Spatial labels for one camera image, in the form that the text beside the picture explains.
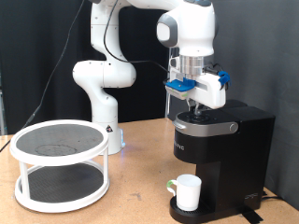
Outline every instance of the cup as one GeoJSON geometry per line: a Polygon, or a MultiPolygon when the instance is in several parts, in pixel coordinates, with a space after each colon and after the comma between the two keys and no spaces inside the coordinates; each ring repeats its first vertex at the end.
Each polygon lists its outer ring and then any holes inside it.
{"type": "Polygon", "coordinates": [[[169,180],[167,189],[176,196],[176,192],[170,188],[177,185],[177,206],[184,211],[194,211],[198,208],[202,180],[196,175],[180,175],[177,180],[169,180]]]}

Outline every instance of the coffee machine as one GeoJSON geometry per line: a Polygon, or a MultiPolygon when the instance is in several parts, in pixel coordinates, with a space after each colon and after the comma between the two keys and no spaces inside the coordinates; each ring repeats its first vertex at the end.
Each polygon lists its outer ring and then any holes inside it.
{"type": "Polygon", "coordinates": [[[180,210],[173,197],[170,215],[181,223],[204,223],[259,209],[274,122],[273,115],[238,101],[200,115],[178,114],[174,154],[196,164],[202,189],[195,211],[180,210]]]}

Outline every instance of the cable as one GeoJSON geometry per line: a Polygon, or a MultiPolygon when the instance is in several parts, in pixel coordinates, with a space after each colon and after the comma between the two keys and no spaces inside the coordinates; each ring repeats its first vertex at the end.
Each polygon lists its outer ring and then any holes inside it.
{"type": "Polygon", "coordinates": [[[166,68],[164,68],[163,66],[161,66],[159,63],[156,63],[155,61],[152,61],[152,60],[146,60],[146,61],[125,61],[125,60],[122,60],[122,59],[120,59],[120,58],[114,56],[114,55],[109,51],[109,49],[107,48],[107,45],[106,45],[107,29],[108,29],[108,26],[109,26],[109,23],[110,23],[110,20],[111,20],[111,17],[112,17],[114,8],[115,8],[115,6],[118,4],[118,2],[119,2],[119,0],[117,0],[117,1],[115,2],[114,6],[113,6],[113,8],[112,8],[112,10],[111,10],[111,12],[110,12],[110,16],[109,16],[109,18],[108,18],[108,22],[107,22],[107,25],[106,25],[106,30],[105,30],[105,33],[104,33],[104,46],[105,46],[106,51],[107,51],[113,58],[115,58],[116,60],[119,60],[119,61],[121,61],[121,62],[123,62],[123,63],[154,63],[154,64],[158,65],[159,67],[161,67],[165,72],[169,73],[169,71],[168,71],[166,68]]]}
{"type": "Polygon", "coordinates": [[[265,201],[265,200],[268,200],[268,199],[279,199],[279,200],[282,200],[284,201],[281,197],[279,196],[273,196],[273,197],[262,197],[262,202],[265,201]]]}
{"type": "MultiPolygon", "coordinates": [[[[82,0],[81,6],[80,6],[80,8],[78,9],[77,15],[76,15],[76,17],[74,18],[74,20],[73,20],[73,22],[72,22],[72,24],[71,24],[71,26],[70,26],[70,28],[69,28],[69,30],[68,30],[68,35],[67,35],[67,39],[66,39],[66,42],[65,42],[65,45],[64,45],[64,50],[63,50],[63,52],[62,52],[62,54],[61,54],[61,56],[60,56],[58,62],[56,63],[56,65],[55,65],[53,71],[52,71],[51,74],[50,74],[50,77],[49,77],[49,80],[48,80],[48,82],[47,82],[46,88],[45,88],[45,90],[44,90],[44,92],[43,92],[43,95],[42,95],[42,97],[41,97],[39,106],[37,107],[37,109],[35,110],[35,112],[30,116],[30,118],[26,121],[26,123],[25,123],[25,125],[22,127],[22,129],[26,128],[26,127],[31,123],[31,121],[35,118],[36,114],[38,113],[40,107],[42,106],[42,104],[43,104],[43,102],[44,102],[44,98],[45,98],[46,91],[47,91],[48,86],[49,86],[49,84],[50,84],[50,81],[51,81],[51,79],[52,79],[52,77],[53,77],[53,75],[54,75],[54,73],[55,73],[55,71],[56,71],[56,68],[58,67],[58,65],[60,64],[60,62],[62,61],[62,59],[63,59],[63,57],[64,57],[64,54],[65,54],[65,51],[66,51],[66,47],[67,47],[67,45],[68,45],[69,37],[70,37],[70,35],[71,35],[71,31],[72,31],[73,26],[74,26],[74,23],[75,23],[75,21],[76,21],[76,19],[77,19],[77,17],[78,17],[78,14],[79,14],[80,11],[82,10],[82,7],[83,7],[84,2],[85,2],[85,0],[82,0]]],[[[2,151],[4,150],[4,148],[6,148],[6,146],[7,146],[9,143],[10,143],[10,140],[9,140],[9,141],[8,141],[8,142],[7,142],[7,143],[0,149],[0,152],[2,152],[2,151]]]]}

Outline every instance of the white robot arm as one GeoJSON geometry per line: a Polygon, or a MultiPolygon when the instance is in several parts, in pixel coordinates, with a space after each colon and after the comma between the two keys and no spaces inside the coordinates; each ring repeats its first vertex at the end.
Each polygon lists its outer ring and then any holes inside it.
{"type": "Polygon", "coordinates": [[[179,57],[170,60],[167,91],[181,100],[216,109],[225,104],[225,89],[219,77],[204,68],[213,61],[216,17],[211,2],[184,0],[159,19],[157,36],[169,48],[179,48],[179,57]]]}
{"type": "Polygon", "coordinates": [[[179,47],[180,56],[170,60],[170,82],[167,91],[182,100],[218,108],[225,104],[225,90],[218,77],[203,71],[213,56],[215,14],[207,0],[90,0],[93,2],[91,37],[93,47],[104,53],[106,61],[77,63],[73,77],[85,90],[92,103],[93,122],[106,128],[109,134],[109,154],[124,146],[118,127],[118,103],[103,88],[125,88],[135,82],[135,69],[126,61],[119,42],[119,12],[123,7],[164,9],[157,25],[157,36],[169,48],[179,47]],[[104,45],[107,28],[107,48],[104,45]]]}

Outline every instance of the table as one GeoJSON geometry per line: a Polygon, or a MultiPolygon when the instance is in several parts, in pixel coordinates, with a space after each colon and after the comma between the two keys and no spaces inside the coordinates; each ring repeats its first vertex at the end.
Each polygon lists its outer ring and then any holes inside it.
{"type": "MultiPolygon", "coordinates": [[[[19,164],[9,151],[0,154],[0,218],[9,224],[44,223],[177,223],[169,215],[172,194],[166,182],[181,174],[194,174],[195,165],[173,155],[175,128],[169,119],[121,123],[126,147],[109,156],[110,187],[96,203],[78,211],[42,214],[20,207],[14,198],[14,185],[20,175],[19,164]]],[[[11,136],[2,136],[3,145],[11,136]]],[[[94,161],[100,162],[98,156],[94,161]]],[[[274,195],[265,189],[269,196],[274,195]]],[[[263,224],[299,223],[299,213],[287,203],[267,200],[256,211],[263,224]]],[[[228,217],[212,224],[248,224],[242,216],[228,217]]]]}

